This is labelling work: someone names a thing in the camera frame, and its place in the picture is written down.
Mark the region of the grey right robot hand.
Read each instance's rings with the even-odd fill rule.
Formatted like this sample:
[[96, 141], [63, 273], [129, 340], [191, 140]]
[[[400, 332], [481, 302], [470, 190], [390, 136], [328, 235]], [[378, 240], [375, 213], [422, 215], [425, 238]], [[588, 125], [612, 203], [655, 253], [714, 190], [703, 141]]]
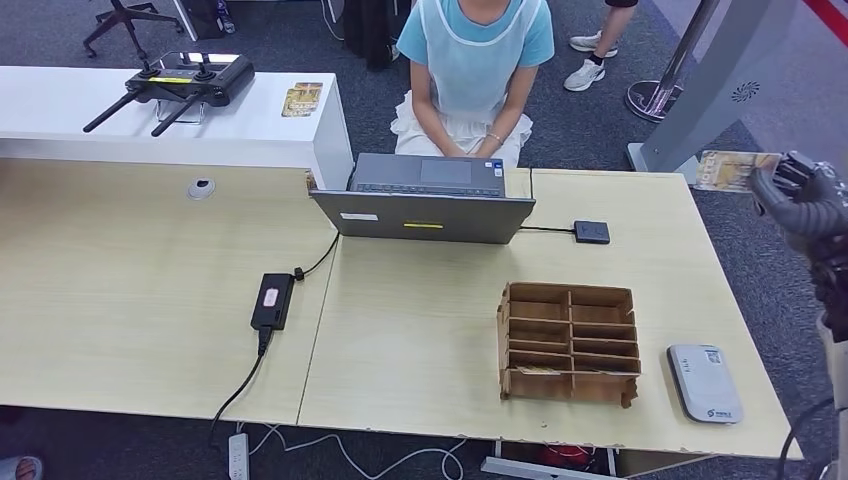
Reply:
[[748, 186], [793, 249], [810, 261], [847, 260], [847, 181], [832, 164], [790, 151], [755, 168]]

